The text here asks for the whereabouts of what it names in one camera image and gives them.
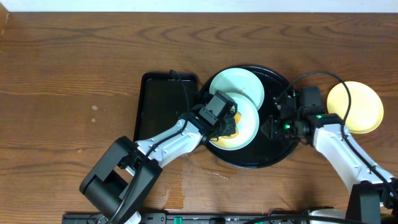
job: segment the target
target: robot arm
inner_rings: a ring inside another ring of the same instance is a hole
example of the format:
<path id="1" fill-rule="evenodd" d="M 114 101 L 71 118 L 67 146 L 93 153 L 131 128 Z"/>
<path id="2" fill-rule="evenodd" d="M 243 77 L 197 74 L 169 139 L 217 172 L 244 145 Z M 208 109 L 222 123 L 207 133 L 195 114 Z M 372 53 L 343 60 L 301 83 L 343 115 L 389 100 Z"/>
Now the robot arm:
<path id="1" fill-rule="evenodd" d="M 164 166 L 210 138 L 235 133 L 236 112 L 231 111 L 232 107 L 238 110 L 232 98 L 217 91 L 207 105 L 195 106 L 173 127 L 153 138 L 136 142 L 125 136 L 117 139 L 80 184 L 80 192 L 109 218 L 131 189 L 112 223 L 139 223 L 137 210 Z M 116 166 L 134 176 L 132 187 L 114 171 Z"/>
<path id="2" fill-rule="evenodd" d="M 327 124 L 321 128 L 316 128 L 313 137 L 313 146 L 322 153 L 338 175 L 344 181 L 348 190 L 351 191 L 354 184 L 360 184 L 363 181 L 368 181 L 372 184 L 381 184 L 382 180 L 378 178 L 365 163 L 358 158 L 358 156 L 349 148 L 345 141 L 342 141 L 340 133 L 341 124 Z M 359 146 L 350 135 L 349 130 L 345 127 L 345 134 L 348 136 L 347 140 L 354 146 L 354 148 L 372 165 L 377 167 L 377 171 L 388 181 L 394 176 L 388 171 L 382 169 L 369 155 Z"/>

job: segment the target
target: wood grain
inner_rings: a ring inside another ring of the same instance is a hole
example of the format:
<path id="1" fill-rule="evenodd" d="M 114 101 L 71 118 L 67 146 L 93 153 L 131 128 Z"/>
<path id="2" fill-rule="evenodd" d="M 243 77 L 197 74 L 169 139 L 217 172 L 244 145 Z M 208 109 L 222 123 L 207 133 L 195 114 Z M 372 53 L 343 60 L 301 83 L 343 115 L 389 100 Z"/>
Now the wood grain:
<path id="1" fill-rule="evenodd" d="M 132 138 L 141 76 L 170 68 L 196 73 L 201 85 L 236 64 L 289 80 L 329 70 L 365 83 L 381 97 L 384 121 L 355 138 L 398 175 L 397 46 L 396 14 L 13 13 L 0 47 L 0 223 L 60 223 L 64 213 L 96 211 L 80 182 L 116 138 Z M 336 84 L 318 76 L 298 86 L 318 85 L 325 97 Z M 201 147 L 165 168 L 145 206 L 261 214 L 344 210 L 348 197 L 311 147 L 256 170 Z"/>

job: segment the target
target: round black tray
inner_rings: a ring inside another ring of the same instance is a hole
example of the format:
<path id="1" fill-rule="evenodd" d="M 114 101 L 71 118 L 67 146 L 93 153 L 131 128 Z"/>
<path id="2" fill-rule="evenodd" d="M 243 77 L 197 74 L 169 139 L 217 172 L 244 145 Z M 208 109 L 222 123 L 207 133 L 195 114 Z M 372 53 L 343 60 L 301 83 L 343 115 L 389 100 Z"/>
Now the round black tray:
<path id="1" fill-rule="evenodd" d="M 279 115 L 279 110 L 272 98 L 277 97 L 287 86 L 289 81 L 279 73 L 262 66 L 240 65 L 231 68 L 243 68 L 254 73 L 264 86 L 265 98 L 262 106 L 258 110 L 260 126 L 270 115 Z M 198 102 L 203 103 L 205 95 L 209 92 L 210 83 L 213 75 L 200 89 Z M 242 149 L 227 151 L 218 149 L 210 142 L 206 143 L 206 148 L 216 157 L 228 164 L 242 168 L 261 168 L 274 165 L 288 156 L 297 146 L 298 141 L 276 141 L 270 140 L 258 130 L 256 137 Z"/>

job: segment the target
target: wire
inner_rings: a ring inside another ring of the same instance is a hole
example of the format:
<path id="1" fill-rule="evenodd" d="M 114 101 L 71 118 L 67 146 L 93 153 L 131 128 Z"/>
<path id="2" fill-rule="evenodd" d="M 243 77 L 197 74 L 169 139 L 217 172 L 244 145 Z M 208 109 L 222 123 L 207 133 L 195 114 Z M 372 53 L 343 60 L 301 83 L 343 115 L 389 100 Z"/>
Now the wire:
<path id="1" fill-rule="evenodd" d="M 300 77 L 298 77 L 296 80 L 294 80 L 291 84 L 289 84 L 289 86 L 282 92 L 280 93 L 280 95 L 275 99 L 276 102 L 279 102 L 280 99 L 282 98 L 282 95 L 286 94 L 286 92 L 293 87 L 294 84 L 296 84 L 299 80 L 301 80 L 304 77 L 307 77 L 309 75 L 315 75 L 315 74 L 325 74 L 325 75 L 330 75 L 332 77 L 335 77 L 337 80 L 340 81 L 341 84 L 343 84 L 344 88 L 347 91 L 347 95 L 348 95 L 348 106 L 347 106 L 347 110 L 346 113 L 344 115 L 343 118 L 343 124 L 341 125 L 341 140 L 344 140 L 348 147 L 362 160 L 362 162 L 369 168 L 370 172 L 373 172 L 382 182 L 384 185 L 386 185 L 386 187 L 389 189 L 389 191 L 392 193 L 392 195 L 396 198 L 396 200 L 398 201 L 398 195 L 397 192 L 392 188 L 392 186 L 388 183 L 388 181 L 376 170 L 376 166 L 372 166 L 356 149 L 355 147 L 350 143 L 350 141 L 348 140 L 348 135 L 346 135 L 346 133 L 344 132 L 344 126 L 346 124 L 346 120 L 348 117 L 348 113 L 349 110 L 351 109 L 351 93 L 349 92 L 349 89 L 346 85 L 346 83 L 344 82 L 344 80 L 342 78 L 340 78 L 338 75 L 328 72 L 328 71 L 313 71 L 313 72 L 307 72 L 303 75 L 301 75 Z"/>
<path id="2" fill-rule="evenodd" d="M 330 75 L 330 76 L 332 76 L 332 77 L 335 77 L 337 80 L 339 80 L 339 81 L 341 82 L 341 84 L 343 84 L 344 88 L 345 88 L 346 91 L 347 91 L 347 94 L 348 94 L 348 106 L 347 106 L 346 114 L 344 115 L 344 118 L 343 118 L 343 124 L 341 125 L 341 135 L 342 135 L 342 140 L 343 140 L 344 137 L 345 137 L 344 126 L 345 126 L 345 124 L 346 124 L 346 120 L 347 120 L 347 117 L 348 117 L 349 110 L 351 109 L 351 94 L 349 93 L 348 87 L 347 87 L 346 83 L 344 82 L 344 80 L 343 80 L 342 78 L 340 78 L 338 75 L 336 75 L 336 74 L 334 74 L 334 73 L 331 73 L 331 72 L 328 72 L 328 71 L 313 71 L 313 72 L 307 72 L 307 73 L 301 75 L 300 77 L 298 77 L 298 78 L 297 78 L 296 80 L 294 80 L 292 83 L 290 83 L 290 84 L 288 85 L 288 87 L 287 87 L 282 93 L 280 93 L 280 95 L 279 95 L 275 100 L 276 100 L 276 102 L 279 102 L 280 99 L 282 98 L 282 95 L 286 94 L 286 92 L 287 92 L 290 88 L 292 88 L 294 84 L 296 84 L 298 81 L 300 81 L 300 80 L 301 80 L 302 78 L 304 78 L 304 77 L 307 77 L 307 76 L 309 76 L 309 75 L 315 75 L 315 74 L 325 74 L 325 75 Z"/>
<path id="3" fill-rule="evenodd" d="M 311 215 L 278 215 L 273 217 L 262 217 L 250 220 L 243 224 L 256 224 L 259 222 L 267 222 L 271 220 L 311 220 L 311 221 L 340 223 L 340 224 L 364 224 L 363 222 L 354 221 L 354 220 L 345 220 L 342 218 L 332 218 L 332 217 L 319 217 Z"/>
<path id="4" fill-rule="evenodd" d="M 271 216 L 276 210 L 284 211 L 283 208 L 274 208 L 268 213 L 268 216 Z"/>
<path id="5" fill-rule="evenodd" d="M 103 218 L 108 221 L 108 219 L 105 217 L 105 215 L 101 215 L 101 217 L 99 219 L 97 219 L 97 221 L 95 221 L 95 224 L 99 224 Z"/>
<path id="6" fill-rule="evenodd" d="M 89 223 L 88 223 L 89 220 L 95 220 L 95 219 L 93 219 L 93 217 L 96 216 L 96 215 L 98 215 L 98 214 L 90 215 L 90 216 L 86 219 L 86 224 L 89 224 Z"/>
<path id="7" fill-rule="evenodd" d="M 119 215 L 119 212 L 120 212 L 121 209 L 123 208 L 124 204 L 126 203 L 127 198 L 129 197 L 129 195 L 130 195 L 130 193 L 131 193 L 131 191 L 132 191 L 132 187 L 133 187 L 134 184 L 136 183 L 137 178 L 135 178 L 135 177 L 137 177 L 137 176 L 141 173 L 141 169 L 144 167 L 144 165 L 145 165 L 145 163 L 146 163 L 146 161 L 147 161 L 149 155 L 150 155 L 160 144 L 162 144 L 163 142 L 166 142 L 167 140 L 169 140 L 169 139 L 171 139 L 171 138 L 174 138 L 175 136 L 181 134 L 181 133 L 184 131 L 184 129 L 187 127 L 187 124 L 188 124 L 188 114 L 189 114 L 189 111 L 190 111 L 190 110 L 189 110 L 189 98 L 188 98 L 187 89 L 185 88 L 185 85 L 184 85 L 184 83 L 182 82 L 181 76 L 180 76 L 180 74 L 178 74 L 177 71 L 171 69 L 171 70 L 170 70 L 170 74 L 171 74 L 173 77 L 177 77 L 177 78 L 178 78 L 178 80 L 179 80 L 180 83 L 181 83 L 182 89 L 183 89 L 183 94 L 185 95 L 185 101 L 186 101 L 186 104 L 187 104 L 187 117 L 185 118 L 184 125 L 182 126 L 182 128 L 181 128 L 179 131 L 177 131 L 176 133 L 171 134 L 170 136 L 168 136 L 168 137 L 166 137 L 166 138 L 163 138 L 163 139 L 160 140 L 159 142 L 153 144 L 152 147 L 148 150 L 148 152 L 145 154 L 144 158 L 142 159 L 142 162 L 140 163 L 140 165 L 139 165 L 139 167 L 138 167 L 138 169 L 137 169 L 137 171 L 136 171 L 136 174 L 135 174 L 134 177 L 132 178 L 132 180 L 131 180 L 131 182 L 130 182 L 130 184 L 129 184 L 129 187 L 127 188 L 126 193 L 125 193 L 124 196 L 123 196 L 123 199 L 122 199 L 121 203 L 119 204 L 119 206 L 118 206 L 118 208 L 116 209 L 116 211 L 115 211 L 115 213 L 113 214 L 113 216 L 112 216 L 105 224 L 111 224 L 111 223 L 113 222 L 113 220 L 117 217 L 117 215 Z"/>

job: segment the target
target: black cable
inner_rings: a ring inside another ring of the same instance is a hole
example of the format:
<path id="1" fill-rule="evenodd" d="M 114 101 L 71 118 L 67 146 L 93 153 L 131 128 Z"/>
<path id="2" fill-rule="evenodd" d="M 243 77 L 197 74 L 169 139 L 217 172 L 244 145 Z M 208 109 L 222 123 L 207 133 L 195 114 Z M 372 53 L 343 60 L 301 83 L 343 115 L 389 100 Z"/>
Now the black cable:
<path id="1" fill-rule="evenodd" d="M 90 216 L 86 219 L 86 224 L 90 224 L 90 223 L 88 223 L 89 220 L 94 220 L 94 221 L 95 221 L 95 219 L 93 219 L 93 217 L 96 216 L 96 215 L 98 215 L 98 214 L 90 215 Z"/>
<path id="2" fill-rule="evenodd" d="M 268 216 L 271 216 L 276 210 L 284 211 L 283 208 L 274 208 L 268 213 Z"/>
<path id="3" fill-rule="evenodd" d="M 101 217 L 100 217 L 99 219 L 97 219 L 97 221 L 95 221 L 95 224 L 99 224 L 100 221 L 101 221 L 103 218 L 105 218 L 106 220 L 108 220 L 108 219 L 105 217 L 105 215 L 101 215 Z"/>
<path id="4" fill-rule="evenodd" d="M 182 89 L 183 89 L 183 93 L 185 95 L 185 101 L 187 104 L 187 117 L 185 118 L 185 122 L 184 125 L 182 126 L 182 128 L 177 131 L 174 134 L 171 134 L 170 136 L 163 138 L 162 140 L 160 140 L 159 142 L 155 143 L 152 145 L 152 147 L 148 150 L 148 152 L 145 154 L 144 158 L 142 159 L 142 162 L 140 163 L 136 174 L 134 175 L 134 177 L 132 178 L 129 187 L 126 190 L 126 193 L 123 196 L 123 199 L 121 201 L 121 203 L 119 204 L 118 208 L 116 209 L 115 213 L 113 214 L 113 216 L 105 223 L 105 224 L 111 224 L 113 222 L 113 220 L 117 217 L 117 215 L 119 214 L 119 212 L 121 211 L 121 209 L 123 208 L 124 204 L 126 203 L 127 198 L 129 197 L 132 187 L 134 186 L 134 184 L 136 183 L 137 178 L 135 178 L 136 176 L 138 176 L 141 173 L 141 169 L 144 167 L 149 155 L 156 149 L 156 147 L 158 147 L 160 144 L 162 144 L 163 142 L 166 142 L 167 140 L 181 134 L 184 129 L 187 127 L 188 124 L 188 114 L 189 114 L 189 98 L 188 98 L 188 93 L 187 93 L 187 89 L 185 88 L 184 83 L 182 82 L 181 76 L 180 74 L 178 74 L 178 72 L 176 72 L 175 70 L 170 70 L 170 74 L 172 76 L 176 76 L 178 78 L 178 80 L 181 83 Z"/>
<path id="5" fill-rule="evenodd" d="M 349 110 L 351 109 L 351 94 L 349 93 L 348 87 L 347 87 L 346 83 L 344 82 L 344 80 L 342 78 L 340 78 L 338 75 L 335 75 L 334 73 L 331 73 L 331 72 L 328 72 L 328 71 L 307 72 L 307 73 L 301 75 L 300 77 L 298 77 L 292 83 L 290 83 L 288 85 L 288 87 L 282 93 L 280 93 L 280 95 L 275 99 L 275 101 L 279 102 L 279 100 L 282 98 L 282 95 L 286 94 L 286 92 L 290 88 L 292 88 L 293 85 L 296 84 L 298 81 L 300 81 L 302 78 L 307 77 L 309 75 L 315 75 L 315 74 L 325 74 L 325 75 L 330 75 L 332 77 L 335 77 L 337 80 L 339 80 L 341 82 L 341 84 L 343 84 L 344 88 L 346 88 L 346 91 L 347 91 L 347 94 L 348 94 L 348 106 L 347 106 L 346 114 L 344 115 L 344 118 L 343 118 L 343 124 L 341 125 L 341 135 L 343 137 L 342 139 L 344 139 L 344 136 L 345 136 L 344 126 L 346 124 L 346 120 L 347 120 L 347 117 L 348 117 Z"/>
<path id="6" fill-rule="evenodd" d="M 332 217 L 319 217 L 311 215 L 275 215 L 271 217 L 262 217 L 254 220 L 250 220 L 243 224 L 256 224 L 259 222 L 267 222 L 271 220 L 311 220 L 320 222 L 330 222 L 330 223 L 340 223 L 340 224 L 364 224 L 363 222 L 354 220 L 345 220 L 342 218 L 332 218 Z"/>
<path id="7" fill-rule="evenodd" d="M 346 133 L 344 132 L 344 126 L 346 124 L 346 120 L 348 117 L 348 113 L 349 110 L 351 109 L 351 93 L 349 92 L 349 89 L 346 85 L 346 83 L 344 82 L 344 80 L 342 78 L 340 78 L 338 75 L 328 72 L 328 71 L 313 71 L 313 72 L 307 72 L 303 75 L 301 75 L 300 77 L 298 77 L 298 79 L 294 80 L 291 84 L 289 84 L 289 86 L 275 99 L 276 102 L 279 102 L 279 100 L 282 98 L 282 95 L 286 94 L 286 92 L 295 84 L 297 83 L 300 79 L 307 77 L 309 75 L 315 75 L 315 74 L 326 74 L 326 75 L 330 75 L 335 77 L 337 80 L 340 81 L 341 84 L 343 84 L 344 88 L 347 91 L 347 95 L 348 95 L 348 106 L 347 106 L 347 110 L 346 110 L 346 114 L 344 115 L 343 118 L 343 124 L 341 125 L 341 137 L 342 140 L 344 140 L 348 147 L 362 160 L 362 162 L 369 168 L 369 170 L 371 172 L 373 172 L 382 182 L 384 185 L 386 185 L 386 187 L 390 190 L 390 192 L 392 193 L 392 195 L 396 198 L 397 202 L 398 202 L 398 195 L 397 192 L 392 188 L 391 185 L 389 185 L 388 181 L 376 170 L 375 166 L 372 166 L 355 148 L 354 146 L 350 143 L 350 141 L 348 140 L 348 136 L 346 135 Z"/>

